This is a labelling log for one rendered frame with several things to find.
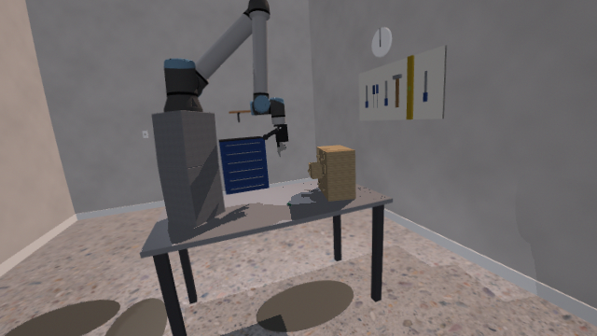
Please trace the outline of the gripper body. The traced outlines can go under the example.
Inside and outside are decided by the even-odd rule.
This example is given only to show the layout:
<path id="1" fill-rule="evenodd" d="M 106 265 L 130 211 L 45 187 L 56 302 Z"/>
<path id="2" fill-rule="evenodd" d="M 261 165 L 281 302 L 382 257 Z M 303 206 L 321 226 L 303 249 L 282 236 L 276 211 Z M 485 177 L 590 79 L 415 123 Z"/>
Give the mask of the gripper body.
<path id="1" fill-rule="evenodd" d="M 279 132 L 275 135 L 278 136 L 279 142 L 288 142 L 287 124 L 277 124 L 274 127 L 278 127 Z"/>

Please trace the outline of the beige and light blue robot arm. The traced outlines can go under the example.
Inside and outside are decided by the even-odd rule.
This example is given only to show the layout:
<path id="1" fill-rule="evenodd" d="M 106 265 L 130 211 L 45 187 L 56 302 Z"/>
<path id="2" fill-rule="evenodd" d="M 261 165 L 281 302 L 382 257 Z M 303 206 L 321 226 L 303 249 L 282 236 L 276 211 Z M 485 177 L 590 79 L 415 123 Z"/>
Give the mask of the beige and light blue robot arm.
<path id="1" fill-rule="evenodd" d="M 167 100 L 164 112 L 177 110 L 203 112 L 198 97 L 209 83 L 209 77 L 252 35 L 254 106 L 251 101 L 251 114 L 252 116 L 271 114 L 272 124 L 284 124 L 284 99 L 270 98 L 269 100 L 269 18 L 270 7 L 267 0 L 250 0 L 248 9 L 202 54 L 198 61 L 194 63 L 187 59 L 165 60 Z"/>

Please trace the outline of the wooden chest of drawers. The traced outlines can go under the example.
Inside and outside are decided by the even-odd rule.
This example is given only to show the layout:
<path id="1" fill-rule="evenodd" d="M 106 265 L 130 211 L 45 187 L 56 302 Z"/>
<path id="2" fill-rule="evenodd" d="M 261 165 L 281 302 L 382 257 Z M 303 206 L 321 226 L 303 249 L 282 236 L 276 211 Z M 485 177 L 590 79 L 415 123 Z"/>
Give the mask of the wooden chest of drawers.
<path id="1" fill-rule="evenodd" d="M 341 145 L 317 148 L 326 153 L 328 201 L 355 199 L 355 150 Z"/>

